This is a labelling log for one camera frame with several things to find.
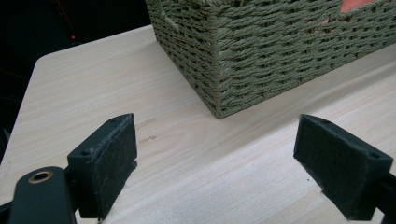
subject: screw hole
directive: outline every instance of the screw hole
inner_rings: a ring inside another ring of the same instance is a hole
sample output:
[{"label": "screw hole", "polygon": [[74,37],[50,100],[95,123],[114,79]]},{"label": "screw hole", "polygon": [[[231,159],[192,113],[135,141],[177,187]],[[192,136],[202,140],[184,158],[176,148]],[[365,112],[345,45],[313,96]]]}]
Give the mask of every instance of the screw hole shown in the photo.
[{"label": "screw hole", "polygon": [[81,152],[81,155],[88,156],[88,155],[90,155],[90,152],[88,150],[84,150]]},{"label": "screw hole", "polygon": [[31,184],[38,184],[50,179],[53,176],[52,171],[42,171],[35,175],[30,176],[29,183]]},{"label": "screw hole", "polygon": [[373,157],[373,158],[376,158],[376,159],[379,158],[378,154],[375,154],[375,153],[373,153],[373,152],[371,152],[371,153],[369,154],[369,156],[371,156],[371,157]]},{"label": "screw hole", "polygon": [[34,180],[42,180],[42,179],[46,178],[47,176],[49,176],[49,174],[47,174],[47,173],[38,174],[38,175],[35,175],[35,177],[33,177],[33,179]]}]

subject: wicker basket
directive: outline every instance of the wicker basket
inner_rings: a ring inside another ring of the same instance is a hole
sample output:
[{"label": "wicker basket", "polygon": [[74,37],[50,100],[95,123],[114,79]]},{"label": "wicker basket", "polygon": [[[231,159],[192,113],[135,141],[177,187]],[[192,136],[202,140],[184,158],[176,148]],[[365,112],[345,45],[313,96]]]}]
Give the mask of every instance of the wicker basket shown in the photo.
[{"label": "wicker basket", "polygon": [[396,42],[396,0],[147,0],[158,42],[218,118]]}]

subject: wood grain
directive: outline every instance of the wood grain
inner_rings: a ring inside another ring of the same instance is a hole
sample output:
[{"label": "wood grain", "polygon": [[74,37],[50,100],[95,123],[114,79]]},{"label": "wood grain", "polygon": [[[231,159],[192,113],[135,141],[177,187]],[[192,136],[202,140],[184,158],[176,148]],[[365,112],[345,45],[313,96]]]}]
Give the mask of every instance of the wood grain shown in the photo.
[{"label": "wood grain", "polygon": [[[395,52],[381,49],[222,120],[151,26],[47,55],[0,167],[0,204],[22,175],[64,168],[103,122],[132,112],[138,167],[104,223],[347,223],[292,157],[298,117],[331,120],[396,157]],[[381,218],[377,211],[373,223]]]}]

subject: foam padding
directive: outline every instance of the foam padding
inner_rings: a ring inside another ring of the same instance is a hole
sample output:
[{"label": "foam padding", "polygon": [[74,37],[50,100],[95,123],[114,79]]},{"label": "foam padding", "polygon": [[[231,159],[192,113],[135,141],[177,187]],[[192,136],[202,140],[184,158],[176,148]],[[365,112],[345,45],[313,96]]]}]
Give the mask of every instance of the foam padding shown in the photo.
[{"label": "foam padding", "polygon": [[350,220],[371,220],[368,189],[389,173],[392,157],[325,120],[300,116],[294,158]]},{"label": "foam padding", "polygon": [[106,218],[136,157],[133,114],[110,119],[67,156],[71,176],[81,183],[81,217]]}]

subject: dark background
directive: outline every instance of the dark background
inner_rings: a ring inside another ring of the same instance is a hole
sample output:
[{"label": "dark background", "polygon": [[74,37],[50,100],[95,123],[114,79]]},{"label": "dark background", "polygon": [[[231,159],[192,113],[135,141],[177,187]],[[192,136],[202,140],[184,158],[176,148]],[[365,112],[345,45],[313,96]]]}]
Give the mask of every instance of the dark background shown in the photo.
[{"label": "dark background", "polygon": [[0,0],[0,163],[38,58],[148,24],[144,0]]}]

